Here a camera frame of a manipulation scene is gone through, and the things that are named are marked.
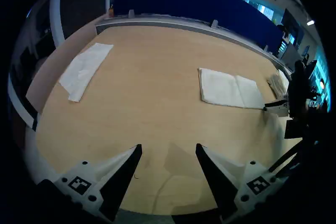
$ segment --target wooden table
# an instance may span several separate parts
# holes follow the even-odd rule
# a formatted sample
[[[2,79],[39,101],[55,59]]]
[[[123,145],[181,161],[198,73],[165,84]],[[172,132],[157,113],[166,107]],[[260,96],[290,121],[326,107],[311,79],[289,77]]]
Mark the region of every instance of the wooden table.
[[[197,143],[265,166],[288,149],[277,116],[200,99],[202,67],[255,80],[271,102],[275,97],[266,79],[276,69],[266,58],[219,38],[164,27],[109,28],[83,51],[96,42],[114,47],[79,103],[68,101],[65,89],[55,85],[39,121],[37,145],[63,173],[81,160],[97,163],[141,143],[143,155],[122,209],[184,214],[215,208],[195,155]]]

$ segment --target ceiling light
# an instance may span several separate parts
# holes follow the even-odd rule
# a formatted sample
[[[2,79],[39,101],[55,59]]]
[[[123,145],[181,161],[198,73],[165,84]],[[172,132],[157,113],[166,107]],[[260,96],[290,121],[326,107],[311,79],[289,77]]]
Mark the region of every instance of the ceiling light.
[[[311,20],[311,21],[309,21],[308,23],[307,23],[307,25],[309,26],[309,25],[312,25],[312,24],[314,24],[315,23],[315,21],[314,20]]]
[[[324,89],[324,83],[322,81],[320,81],[320,87]]]

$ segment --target blue screen divider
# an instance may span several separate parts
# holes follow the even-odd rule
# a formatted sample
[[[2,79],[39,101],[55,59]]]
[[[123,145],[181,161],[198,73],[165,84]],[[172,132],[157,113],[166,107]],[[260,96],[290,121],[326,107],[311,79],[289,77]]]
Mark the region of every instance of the blue screen divider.
[[[114,0],[116,15],[133,9],[139,14],[161,14],[198,19],[229,29],[262,49],[275,53],[281,43],[282,32],[257,9],[243,0]]]

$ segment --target folded fabric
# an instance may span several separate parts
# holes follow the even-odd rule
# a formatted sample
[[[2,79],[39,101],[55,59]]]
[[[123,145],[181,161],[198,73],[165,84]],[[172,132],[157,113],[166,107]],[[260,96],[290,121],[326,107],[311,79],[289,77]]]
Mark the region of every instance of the folded fabric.
[[[280,69],[278,69],[278,72],[279,72],[279,75],[281,77],[281,80],[282,80],[282,84],[285,88],[285,93],[287,93],[287,89],[288,89],[288,85],[289,85],[289,81],[287,79],[287,77],[285,76],[284,72],[281,71]]]
[[[199,68],[199,85],[202,100],[207,103],[260,109],[265,106],[257,83],[241,76]]]
[[[272,88],[277,99],[282,98],[286,94],[285,87],[279,75],[272,74],[271,77],[267,79],[267,83]]]
[[[78,54],[60,77],[59,83],[68,91],[68,99],[79,102],[92,76],[113,45],[95,43]]]

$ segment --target wall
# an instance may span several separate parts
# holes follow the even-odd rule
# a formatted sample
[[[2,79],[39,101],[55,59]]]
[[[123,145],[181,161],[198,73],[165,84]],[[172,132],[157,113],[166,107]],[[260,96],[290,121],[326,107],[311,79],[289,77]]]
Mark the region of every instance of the wall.
[[[316,41],[312,38],[312,36],[306,30],[304,30],[304,36],[303,36],[303,39],[301,41],[300,47],[297,50],[297,52],[300,55],[302,55],[302,53],[305,50],[307,45],[310,46],[309,50],[308,50],[308,54],[309,54],[308,63],[309,63],[309,62],[311,62],[312,60],[315,59],[315,55],[316,55],[318,45],[317,45]]]

